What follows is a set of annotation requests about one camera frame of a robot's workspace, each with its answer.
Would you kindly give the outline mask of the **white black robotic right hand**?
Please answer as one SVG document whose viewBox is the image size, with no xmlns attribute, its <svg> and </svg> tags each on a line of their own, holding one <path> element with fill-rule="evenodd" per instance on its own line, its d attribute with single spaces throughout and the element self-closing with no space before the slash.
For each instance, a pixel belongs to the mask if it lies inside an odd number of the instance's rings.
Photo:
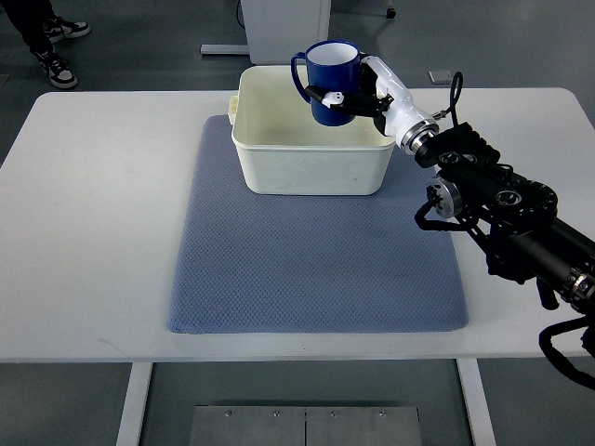
<svg viewBox="0 0 595 446">
<path fill-rule="evenodd" d="M 359 91 L 309 85 L 305 94 L 329 111 L 373 119 L 378 132 L 410 155 L 439 133 L 435 118 L 418 108 L 403 82 L 377 56 L 362 54 Z"/>
</svg>

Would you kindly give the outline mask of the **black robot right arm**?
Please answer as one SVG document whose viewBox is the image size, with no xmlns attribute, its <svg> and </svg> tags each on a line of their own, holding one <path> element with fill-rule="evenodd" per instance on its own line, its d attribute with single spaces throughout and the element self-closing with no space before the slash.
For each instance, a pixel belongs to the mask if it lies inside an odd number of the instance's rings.
<svg viewBox="0 0 595 446">
<path fill-rule="evenodd" d="M 458 121 L 462 86 L 457 72 L 445 111 L 452 128 L 416 139 L 416 162 L 439 171 L 415 222 L 422 230 L 465 231 L 484 252 L 489 274 L 518 284 L 535 279 L 543 308 L 565 302 L 577 311 L 579 318 L 545 328 L 538 345 L 561 374 L 593 388 L 593 376 L 576 369 L 552 339 L 582 330 L 583 349 L 594 352 L 594 242 L 557 217 L 554 190 L 500 163 L 499 152 Z"/>
</svg>

